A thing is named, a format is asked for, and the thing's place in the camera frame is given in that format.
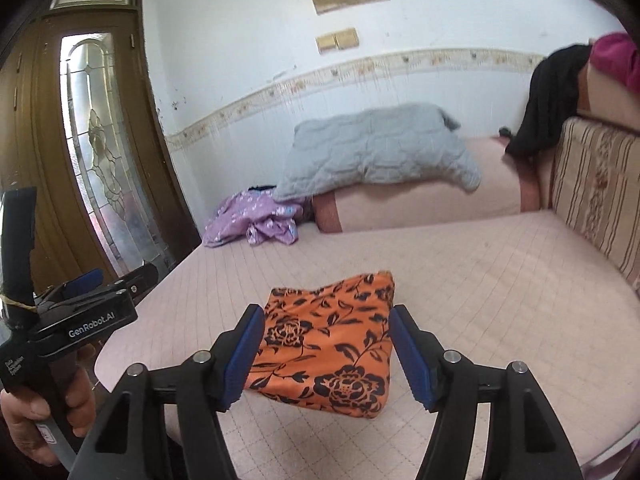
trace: orange floral fabric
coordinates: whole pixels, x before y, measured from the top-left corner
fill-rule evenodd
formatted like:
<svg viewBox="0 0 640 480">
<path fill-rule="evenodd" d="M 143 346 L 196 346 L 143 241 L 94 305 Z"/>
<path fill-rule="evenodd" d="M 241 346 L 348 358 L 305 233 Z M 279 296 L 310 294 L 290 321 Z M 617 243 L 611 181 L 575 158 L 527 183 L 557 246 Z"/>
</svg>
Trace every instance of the orange floral fabric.
<svg viewBox="0 0 640 480">
<path fill-rule="evenodd" d="M 274 288 L 245 387 L 301 408 L 375 418 L 389 392 L 394 290 L 390 272 L 318 290 Z"/>
</svg>

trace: magenta cloth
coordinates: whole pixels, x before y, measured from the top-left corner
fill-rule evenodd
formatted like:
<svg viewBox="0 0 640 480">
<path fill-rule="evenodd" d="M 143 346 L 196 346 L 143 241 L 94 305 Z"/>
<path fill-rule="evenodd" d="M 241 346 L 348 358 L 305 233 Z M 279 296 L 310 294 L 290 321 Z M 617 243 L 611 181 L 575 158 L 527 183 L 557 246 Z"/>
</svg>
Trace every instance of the magenta cloth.
<svg viewBox="0 0 640 480">
<path fill-rule="evenodd" d="M 591 65 L 640 93 L 640 57 L 638 48 L 626 32 L 600 38 L 591 50 Z"/>
<path fill-rule="evenodd" d="M 225 199 L 207 224 L 203 245 L 219 247 L 242 236 L 252 246 L 270 239 L 287 245 L 298 240 L 296 220 L 305 218 L 310 201 L 303 198 L 279 203 L 271 197 L 272 192 L 248 190 Z"/>
</svg>

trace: silver bolt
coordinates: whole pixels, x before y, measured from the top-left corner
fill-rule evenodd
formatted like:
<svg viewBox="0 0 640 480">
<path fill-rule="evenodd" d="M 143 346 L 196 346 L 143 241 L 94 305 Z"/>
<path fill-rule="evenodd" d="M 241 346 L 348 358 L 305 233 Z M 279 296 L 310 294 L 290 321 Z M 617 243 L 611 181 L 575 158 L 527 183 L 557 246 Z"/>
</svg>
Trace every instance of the silver bolt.
<svg viewBox="0 0 640 480">
<path fill-rule="evenodd" d="M 131 377 L 138 377 L 144 371 L 145 367 L 142 364 L 135 363 L 127 368 L 127 375 Z"/>
<path fill-rule="evenodd" d="M 206 363 L 211 359 L 211 353 L 208 350 L 200 350 L 193 355 L 193 360 L 197 363 Z"/>
<path fill-rule="evenodd" d="M 456 352 L 455 350 L 447 350 L 444 352 L 444 360 L 449 363 L 459 363 L 462 356 L 460 352 Z"/>
<path fill-rule="evenodd" d="M 525 374 L 529 371 L 529 367 L 522 361 L 514 361 L 511 363 L 511 367 L 519 374 Z"/>
</svg>

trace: quilted bed cover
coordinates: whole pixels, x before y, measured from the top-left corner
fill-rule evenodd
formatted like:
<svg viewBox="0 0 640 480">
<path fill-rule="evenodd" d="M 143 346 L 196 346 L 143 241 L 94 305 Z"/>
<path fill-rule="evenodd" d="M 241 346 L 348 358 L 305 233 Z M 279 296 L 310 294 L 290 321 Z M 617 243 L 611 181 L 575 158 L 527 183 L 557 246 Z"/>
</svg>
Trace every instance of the quilted bed cover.
<svg viewBox="0 0 640 480">
<path fill-rule="evenodd" d="M 112 389 L 133 362 L 180 364 L 232 329 L 273 287 L 316 288 L 388 269 L 395 303 L 445 348 L 478 364 L 525 361 L 580 463 L 640 420 L 640 302 L 620 273 L 551 211 L 487 221 L 325 235 L 293 246 L 200 247 L 138 306 L 98 358 Z M 243 480 L 414 478 L 435 415 L 414 401 L 393 354 L 388 403 L 374 420 L 304 410 L 245 392 L 220 415 Z M 479 407 L 468 478 L 482 472 L 489 407 Z M 178 438 L 175 410 L 167 427 Z"/>
</svg>

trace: light switch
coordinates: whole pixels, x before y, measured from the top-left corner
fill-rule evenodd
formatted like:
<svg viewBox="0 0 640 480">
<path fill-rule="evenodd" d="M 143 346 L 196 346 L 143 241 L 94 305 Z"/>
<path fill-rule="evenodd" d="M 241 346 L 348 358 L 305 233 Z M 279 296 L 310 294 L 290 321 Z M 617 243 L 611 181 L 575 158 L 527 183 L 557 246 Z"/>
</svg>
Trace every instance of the light switch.
<svg viewBox="0 0 640 480">
<path fill-rule="evenodd" d="M 316 43 L 320 54 L 325 54 L 331 50 L 346 50 L 360 46 L 360 40 L 355 28 L 320 36 L 316 38 Z"/>
</svg>

